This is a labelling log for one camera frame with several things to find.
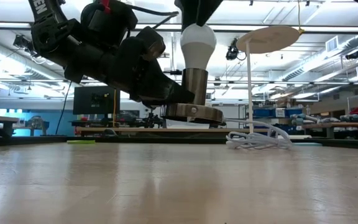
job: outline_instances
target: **black cable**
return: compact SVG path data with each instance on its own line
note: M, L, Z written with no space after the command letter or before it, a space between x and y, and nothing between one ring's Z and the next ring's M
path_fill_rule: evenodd
M150 9L145 9L145 8L142 8L142 7L139 7L139 6L131 6L131 5L128 5L131 9L134 9L134 10L138 10L140 12L146 12L146 13L149 13L149 14L153 14L153 15L156 15L156 16L172 16L172 15L179 15L179 12L178 11L175 11L175 12L157 12L157 11L153 11L153 10L150 10Z
M176 17L177 15L171 15L171 16L168 16L167 18L165 18L163 21L159 22L158 24L156 24L155 26L153 26L153 29L156 29L158 28L160 25L166 23L167 21L169 21L170 19Z
M68 90L67 90L66 97L65 97L65 103L63 104L62 113L61 113L61 115L60 115L59 122L57 123L55 135L57 135L57 131L59 130L60 122L62 121L63 113L65 112L66 102L67 102L67 96L68 96L68 92L70 91L70 87L71 87L71 84L72 84L72 83L73 83L73 81L71 81L70 84L69 84L69 86L68 86Z
M244 59L239 59L239 56L237 56L237 59L240 60L240 61L243 61L243 60L247 59L247 53L246 53L246 57Z
M7 58L10 57L10 56L12 56L12 54L17 53L17 52L20 51L20 50L22 50L22 49L19 48L19 49L13 50L12 53L10 53L9 55L7 55L6 57L7 57Z

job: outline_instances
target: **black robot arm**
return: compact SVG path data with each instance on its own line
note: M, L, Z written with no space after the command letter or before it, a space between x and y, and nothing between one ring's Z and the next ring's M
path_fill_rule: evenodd
M86 6L81 23L67 20L63 0L29 0L34 15L34 49L61 65L65 78L80 83L83 75L130 94L146 106L187 103L194 94L165 76L157 62L165 50L163 38L146 27L136 37L137 18L130 6L100 0Z

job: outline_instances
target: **teal wall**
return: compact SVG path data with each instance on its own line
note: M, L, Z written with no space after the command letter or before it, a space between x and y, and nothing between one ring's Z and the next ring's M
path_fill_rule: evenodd
M59 110L24 110L22 113L5 113L0 114L0 116L7 116L11 118L20 118L21 120L28 121L33 116L41 116L44 121L49 122L49 128L47 129L47 134L55 134L57 124L62 111ZM71 126L69 121L77 120L77 116L73 115L72 110L65 111L60 122L58 133L59 135L74 136L74 127ZM30 136L30 130L18 129L14 131L14 136ZM35 130L34 136L40 136L42 134L41 130Z

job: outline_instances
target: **white light bulb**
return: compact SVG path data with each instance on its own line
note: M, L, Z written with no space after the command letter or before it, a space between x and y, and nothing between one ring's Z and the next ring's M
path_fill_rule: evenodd
M216 46L214 30L207 25L200 27L192 24L183 31L180 45L186 68L206 70Z

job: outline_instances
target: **computer monitor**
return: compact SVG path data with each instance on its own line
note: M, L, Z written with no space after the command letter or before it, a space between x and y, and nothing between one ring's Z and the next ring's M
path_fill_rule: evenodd
M120 91L114 96L114 88L109 86L87 86L74 89L73 114L112 114L114 99L116 114L120 109Z

